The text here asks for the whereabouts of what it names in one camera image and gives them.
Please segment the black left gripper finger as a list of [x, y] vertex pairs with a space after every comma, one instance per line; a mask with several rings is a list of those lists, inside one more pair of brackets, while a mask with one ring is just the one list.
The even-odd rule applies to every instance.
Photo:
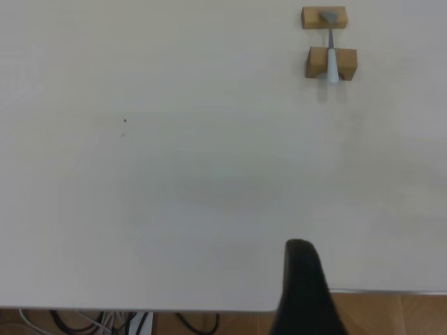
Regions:
[[281, 299], [271, 334], [346, 334], [314, 245], [286, 242]]

